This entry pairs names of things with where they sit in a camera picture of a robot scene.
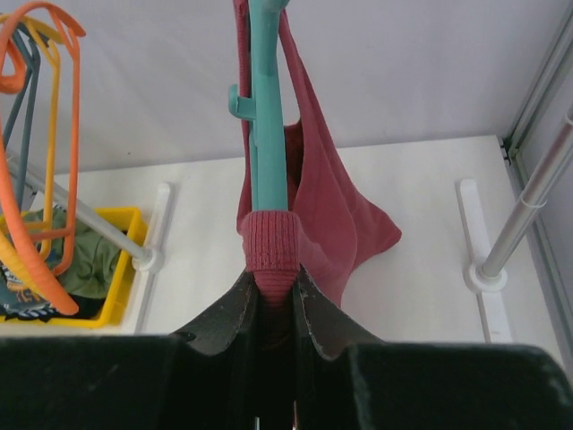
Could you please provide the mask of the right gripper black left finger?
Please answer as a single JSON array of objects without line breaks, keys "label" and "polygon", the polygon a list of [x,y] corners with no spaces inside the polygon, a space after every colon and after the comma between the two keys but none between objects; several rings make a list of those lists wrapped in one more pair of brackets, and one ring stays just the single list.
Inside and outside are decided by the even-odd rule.
[{"label": "right gripper black left finger", "polygon": [[252,429],[251,273],[168,335],[4,338],[4,429]]}]

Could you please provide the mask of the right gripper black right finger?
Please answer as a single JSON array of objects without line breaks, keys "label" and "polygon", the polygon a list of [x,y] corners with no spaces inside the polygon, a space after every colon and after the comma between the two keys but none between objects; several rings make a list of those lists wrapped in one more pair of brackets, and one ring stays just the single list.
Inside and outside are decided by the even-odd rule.
[{"label": "right gripper black right finger", "polygon": [[324,296],[306,270],[292,298],[301,429],[572,426],[569,380],[540,348],[381,340]]}]

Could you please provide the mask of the red tank top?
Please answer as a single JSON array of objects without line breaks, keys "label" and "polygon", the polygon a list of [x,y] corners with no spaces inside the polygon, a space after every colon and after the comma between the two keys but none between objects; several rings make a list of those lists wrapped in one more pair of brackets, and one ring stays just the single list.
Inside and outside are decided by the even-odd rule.
[{"label": "red tank top", "polygon": [[355,187],[339,157],[310,77],[299,56],[288,18],[278,35],[300,118],[284,128],[288,211],[252,211],[251,179],[244,179],[237,231],[246,269],[264,305],[284,308],[300,269],[340,305],[350,274],[394,246],[402,232],[389,215]]}]

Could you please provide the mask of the light teal hanger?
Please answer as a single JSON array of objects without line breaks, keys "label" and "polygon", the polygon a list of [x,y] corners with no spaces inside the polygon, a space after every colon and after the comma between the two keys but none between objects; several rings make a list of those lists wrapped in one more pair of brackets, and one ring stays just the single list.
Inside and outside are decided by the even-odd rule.
[{"label": "light teal hanger", "polygon": [[235,1],[241,83],[229,113],[243,122],[246,177],[254,211],[286,211],[287,159],[278,78],[278,29],[286,1]]}]

